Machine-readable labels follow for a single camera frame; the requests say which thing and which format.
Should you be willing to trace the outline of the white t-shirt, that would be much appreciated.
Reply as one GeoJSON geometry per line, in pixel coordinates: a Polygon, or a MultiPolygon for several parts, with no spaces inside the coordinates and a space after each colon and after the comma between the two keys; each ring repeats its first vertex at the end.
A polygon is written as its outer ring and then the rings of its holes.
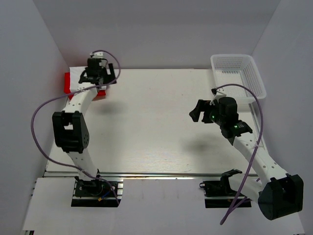
{"type": "Polygon", "coordinates": [[[72,93],[78,89],[81,73],[85,67],[70,67],[69,72],[65,73],[64,92],[66,94],[72,93]]]}

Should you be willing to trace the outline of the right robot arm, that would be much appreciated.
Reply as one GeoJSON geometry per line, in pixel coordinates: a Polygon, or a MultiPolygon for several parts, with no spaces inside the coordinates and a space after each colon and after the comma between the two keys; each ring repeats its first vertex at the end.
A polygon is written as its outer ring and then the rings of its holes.
{"type": "Polygon", "coordinates": [[[222,97],[218,100],[198,100],[196,107],[189,113],[193,122],[215,123],[221,134],[252,164],[259,181],[246,178],[237,169],[226,171],[220,180],[205,181],[200,187],[206,196],[220,193],[234,195],[240,193],[256,202],[268,220],[274,220],[303,209],[304,182],[297,174],[290,175],[280,167],[262,147],[257,146],[257,138],[250,126],[239,119],[236,100],[222,97]]]}

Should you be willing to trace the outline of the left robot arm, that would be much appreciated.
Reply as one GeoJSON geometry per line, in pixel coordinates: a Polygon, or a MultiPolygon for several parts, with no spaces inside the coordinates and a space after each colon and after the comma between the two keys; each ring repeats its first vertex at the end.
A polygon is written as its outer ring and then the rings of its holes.
{"type": "Polygon", "coordinates": [[[79,77],[77,93],[72,95],[70,103],[62,111],[52,115],[55,144],[78,168],[78,179],[88,181],[86,188],[92,195],[103,191],[103,183],[95,179],[98,170],[88,151],[90,137],[84,115],[100,89],[115,82],[113,64],[102,54],[95,53],[88,58],[79,77]]]}

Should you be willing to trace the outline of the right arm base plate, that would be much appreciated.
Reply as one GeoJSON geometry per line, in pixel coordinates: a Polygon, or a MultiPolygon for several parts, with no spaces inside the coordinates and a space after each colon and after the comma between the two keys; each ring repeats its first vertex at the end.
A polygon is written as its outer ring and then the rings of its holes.
{"type": "Polygon", "coordinates": [[[204,191],[206,209],[226,209],[231,205],[236,191],[227,192],[220,181],[203,181],[199,187],[204,191]]]}

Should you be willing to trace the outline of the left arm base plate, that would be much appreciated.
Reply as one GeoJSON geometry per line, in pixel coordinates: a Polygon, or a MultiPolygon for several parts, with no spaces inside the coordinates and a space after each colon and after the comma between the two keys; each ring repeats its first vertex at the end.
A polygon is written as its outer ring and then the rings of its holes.
{"type": "Polygon", "coordinates": [[[71,207],[117,208],[121,202],[121,184],[118,181],[83,181],[75,177],[71,207]]]}

